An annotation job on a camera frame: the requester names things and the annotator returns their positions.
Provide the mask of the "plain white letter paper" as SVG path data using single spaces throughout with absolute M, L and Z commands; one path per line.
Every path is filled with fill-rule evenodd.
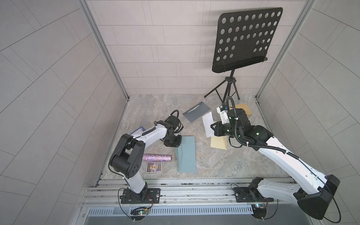
M 207 138 L 214 136 L 214 130 L 212 129 L 212 124 L 214 124 L 212 112 L 208 112 L 202 117 L 205 135 Z

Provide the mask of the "teal blue envelope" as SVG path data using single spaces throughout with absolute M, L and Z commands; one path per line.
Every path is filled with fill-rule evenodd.
M 197 172 L 194 136 L 183 136 L 181 145 L 175 148 L 175 155 L 177 157 L 179 173 Z

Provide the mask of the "white letter with blue print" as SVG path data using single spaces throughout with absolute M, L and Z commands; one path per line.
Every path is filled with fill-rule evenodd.
M 131 136 L 138 136 L 141 135 L 144 131 L 146 131 L 146 129 L 143 126 L 140 126 L 139 128 L 137 128 L 135 131 L 133 131 L 132 133 L 130 133 Z

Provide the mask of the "tan kraft envelope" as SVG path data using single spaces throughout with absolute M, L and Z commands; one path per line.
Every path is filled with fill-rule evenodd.
M 237 104 L 235 105 L 237 109 L 243 109 L 247 116 L 250 116 L 252 114 L 249 106 L 247 104 Z

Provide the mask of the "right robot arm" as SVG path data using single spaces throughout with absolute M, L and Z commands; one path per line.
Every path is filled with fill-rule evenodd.
M 246 146 L 267 156 L 286 171 L 296 182 L 294 185 L 272 182 L 256 177 L 249 185 L 250 193 L 264 198 L 274 198 L 298 205 L 310 217 L 322 220 L 340 185 L 335 175 L 325 175 L 311 167 L 288 150 L 269 130 L 251 125 L 244 109 L 236 108 L 231 96 L 217 108 L 221 121 L 211 124 L 217 137 L 235 139 L 241 147 Z

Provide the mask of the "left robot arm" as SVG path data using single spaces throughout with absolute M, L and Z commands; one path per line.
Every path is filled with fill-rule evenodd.
M 127 188 L 118 195 L 119 203 L 158 203 L 160 189 L 150 188 L 139 173 L 147 147 L 160 140 L 166 147 L 177 148 L 181 145 L 183 124 L 179 120 L 179 111 L 174 110 L 169 117 L 155 121 L 154 126 L 141 134 L 131 136 L 124 134 L 113 151 L 109 162 L 109 170 L 125 180 Z

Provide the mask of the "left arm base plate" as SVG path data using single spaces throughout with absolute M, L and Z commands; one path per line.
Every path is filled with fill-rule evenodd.
M 160 191 L 160 188 L 145 188 L 140 193 L 135 193 L 127 188 L 120 195 L 120 201 L 122 204 L 159 203 Z

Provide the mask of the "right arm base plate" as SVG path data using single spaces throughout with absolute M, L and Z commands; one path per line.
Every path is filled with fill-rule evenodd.
M 274 202 L 273 198 L 265 198 L 255 188 L 232 187 L 238 203 L 268 203 Z

